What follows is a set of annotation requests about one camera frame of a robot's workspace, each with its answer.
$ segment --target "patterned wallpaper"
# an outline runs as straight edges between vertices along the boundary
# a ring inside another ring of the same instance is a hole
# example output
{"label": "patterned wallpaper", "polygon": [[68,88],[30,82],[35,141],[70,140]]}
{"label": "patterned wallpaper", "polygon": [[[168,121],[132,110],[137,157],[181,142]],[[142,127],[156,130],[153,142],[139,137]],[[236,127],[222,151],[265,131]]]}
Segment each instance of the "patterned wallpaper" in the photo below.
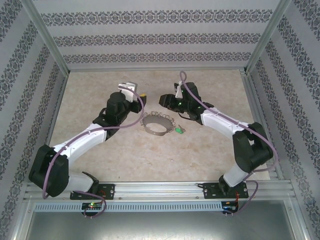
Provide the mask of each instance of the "patterned wallpaper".
{"label": "patterned wallpaper", "polygon": [[36,149],[67,76],[18,0],[0,0],[0,240],[10,234]]}
{"label": "patterned wallpaper", "polygon": [[279,0],[35,0],[71,70],[245,67]]}
{"label": "patterned wallpaper", "polygon": [[320,7],[294,0],[251,72],[286,179],[320,239]]}

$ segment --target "green tag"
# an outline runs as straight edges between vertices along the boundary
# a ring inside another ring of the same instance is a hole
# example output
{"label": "green tag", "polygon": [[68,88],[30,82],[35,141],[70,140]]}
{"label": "green tag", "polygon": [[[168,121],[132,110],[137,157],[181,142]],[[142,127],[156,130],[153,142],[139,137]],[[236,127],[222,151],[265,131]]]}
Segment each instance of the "green tag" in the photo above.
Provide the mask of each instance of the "green tag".
{"label": "green tag", "polygon": [[180,128],[178,128],[178,127],[175,129],[175,131],[176,131],[177,133],[179,133],[179,134],[183,134],[183,133],[184,133],[184,132],[183,132],[183,131],[181,131],[181,129],[180,129]]}

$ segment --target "black mounting bracket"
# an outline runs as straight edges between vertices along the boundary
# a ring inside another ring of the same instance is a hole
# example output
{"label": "black mounting bracket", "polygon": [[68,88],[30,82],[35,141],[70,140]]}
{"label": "black mounting bracket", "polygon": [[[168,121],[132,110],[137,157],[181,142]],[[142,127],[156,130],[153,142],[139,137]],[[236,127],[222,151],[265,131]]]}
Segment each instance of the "black mounting bracket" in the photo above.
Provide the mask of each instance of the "black mounting bracket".
{"label": "black mounting bracket", "polygon": [[220,190],[218,182],[199,183],[197,186],[203,189],[204,199],[234,199],[237,194],[239,199],[247,199],[249,197],[245,182],[231,187],[226,195]]}
{"label": "black mounting bracket", "polygon": [[[114,184],[99,184],[95,195],[103,197],[105,200],[113,200],[115,196],[115,185]],[[80,194],[77,192],[70,193],[71,200],[99,200],[100,198]]]}

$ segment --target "metal plate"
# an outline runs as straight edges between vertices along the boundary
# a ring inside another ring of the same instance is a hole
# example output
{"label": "metal plate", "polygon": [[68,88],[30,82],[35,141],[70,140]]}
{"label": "metal plate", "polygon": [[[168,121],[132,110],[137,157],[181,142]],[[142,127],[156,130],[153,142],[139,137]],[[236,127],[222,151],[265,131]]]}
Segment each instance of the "metal plate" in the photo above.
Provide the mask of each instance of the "metal plate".
{"label": "metal plate", "polygon": [[231,188],[227,195],[224,195],[219,189],[219,183],[206,182],[198,184],[198,187],[203,189],[205,199],[235,199],[238,193],[239,199],[247,199],[249,197],[247,185],[245,182]]}
{"label": "metal plate", "polygon": [[96,219],[85,219],[80,212],[53,214],[36,212],[26,239],[291,240],[295,238],[283,201],[252,201],[244,212],[234,217],[225,217],[219,211],[171,211],[105,212]]}
{"label": "metal plate", "polygon": [[[98,186],[98,196],[103,197],[105,200],[113,200],[115,195],[115,185],[114,184],[99,184]],[[70,193],[71,200],[99,200],[100,198],[79,194],[76,192]]]}

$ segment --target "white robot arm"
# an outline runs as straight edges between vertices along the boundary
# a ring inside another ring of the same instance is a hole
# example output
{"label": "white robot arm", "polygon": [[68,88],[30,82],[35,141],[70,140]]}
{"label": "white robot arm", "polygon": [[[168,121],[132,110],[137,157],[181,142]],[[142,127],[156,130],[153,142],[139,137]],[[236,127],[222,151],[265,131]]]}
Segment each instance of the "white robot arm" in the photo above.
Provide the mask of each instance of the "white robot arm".
{"label": "white robot arm", "polygon": [[[201,101],[195,84],[187,82],[186,85]],[[224,194],[240,184],[254,169],[273,157],[272,150],[264,141],[239,126],[248,127],[267,138],[261,124],[237,121],[220,112],[212,104],[203,102],[215,113],[207,110],[188,93],[182,81],[175,83],[174,88],[175,95],[165,94],[160,97],[159,104],[161,106],[179,114],[187,113],[190,120],[213,128],[233,141],[235,164],[219,179],[219,188]]]}
{"label": "white robot arm", "polygon": [[[96,194],[99,181],[94,176],[87,172],[70,172],[69,168],[82,154],[105,142],[118,131],[118,129],[105,130],[104,127],[119,126],[130,112],[139,113],[142,110],[141,103],[135,100],[134,94],[126,90],[131,89],[137,92],[137,87],[138,85],[133,82],[119,84],[120,91],[110,95],[106,107],[101,110],[99,116],[84,131],[53,147],[41,146],[31,167],[30,181],[43,188],[49,163],[61,151],[50,171],[46,192],[51,197],[56,197],[63,191]],[[147,97],[145,95],[140,97],[145,105]]]}

